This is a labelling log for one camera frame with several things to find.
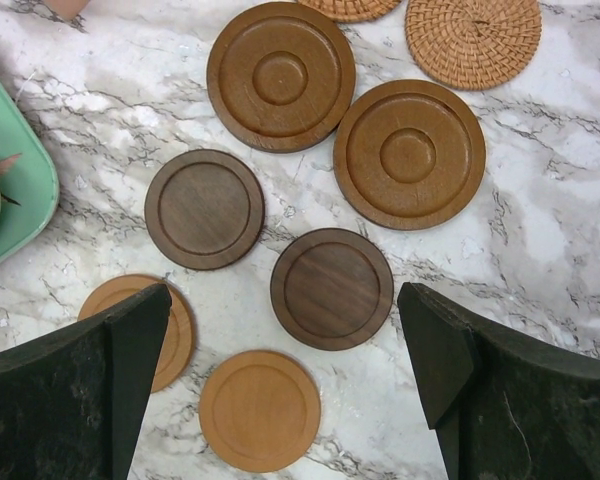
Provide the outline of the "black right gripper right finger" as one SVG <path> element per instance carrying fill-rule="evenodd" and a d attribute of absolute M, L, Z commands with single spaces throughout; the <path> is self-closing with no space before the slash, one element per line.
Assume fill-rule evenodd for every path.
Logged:
<path fill-rule="evenodd" d="M 600 479 L 600 360 L 480 316 L 420 283 L 397 306 L 450 479 Z"/>

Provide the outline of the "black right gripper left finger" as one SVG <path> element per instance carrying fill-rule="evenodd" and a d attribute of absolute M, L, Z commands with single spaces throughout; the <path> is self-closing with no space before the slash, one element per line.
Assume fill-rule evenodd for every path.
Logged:
<path fill-rule="evenodd" d="M 124 479 L 171 307 L 153 284 L 0 352 L 0 479 Z"/>

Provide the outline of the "light orange wooden coaster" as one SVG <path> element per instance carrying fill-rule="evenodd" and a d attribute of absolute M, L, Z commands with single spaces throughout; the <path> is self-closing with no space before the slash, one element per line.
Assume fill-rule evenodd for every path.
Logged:
<path fill-rule="evenodd" d="M 128 274 L 99 285 L 84 301 L 78 319 L 86 319 L 154 284 L 164 283 L 171 295 L 169 322 L 151 392 L 171 385 L 188 366 L 196 346 L 194 315 L 188 301 L 173 284 L 148 274 Z"/>

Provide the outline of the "dark walnut coaster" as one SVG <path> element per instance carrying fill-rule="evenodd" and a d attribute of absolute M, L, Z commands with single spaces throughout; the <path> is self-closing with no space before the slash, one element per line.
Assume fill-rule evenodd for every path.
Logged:
<path fill-rule="evenodd" d="M 281 326 L 299 342 L 325 351 L 371 339 L 389 316 L 391 268 L 381 250 L 350 230 L 322 228 L 291 242 L 270 279 Z"/>
<path fill-rule="evenodd" d="M 165 163 L 148 188 L 144 216 L 156 247 L 176 264 L 214 270 L 256 244 L 265 202 L 256 176 L 237 157 L 198 149 Z"/>

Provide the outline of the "brown wooden ringed coaster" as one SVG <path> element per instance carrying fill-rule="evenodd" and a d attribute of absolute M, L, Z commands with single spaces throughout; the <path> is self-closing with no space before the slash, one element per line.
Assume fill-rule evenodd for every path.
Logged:
<path fill-rule="evenodd" d="M 347 202 L 395 230 L 440 225 L 474 198 L 486 168 L 476 115 L 451 90 L 424 80 L 376 86 L 347 110 L 333 167 Z"/>

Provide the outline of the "woven rattan coaster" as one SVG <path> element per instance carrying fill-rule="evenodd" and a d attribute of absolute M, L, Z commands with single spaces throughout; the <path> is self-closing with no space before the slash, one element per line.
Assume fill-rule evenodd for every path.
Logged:
<path fill-rule="evenodd" d="M 530 63 L 542 16 L 535 0 L 410 1 L 405 34 L 415 63 L 428 76 L 460 90 L 486 90 Z"/>
<path fill-rule="evenodd" d="M 331 20 L 358 23 L 378 19 L 396 9 L 401 0 L 297 0 Z"/>

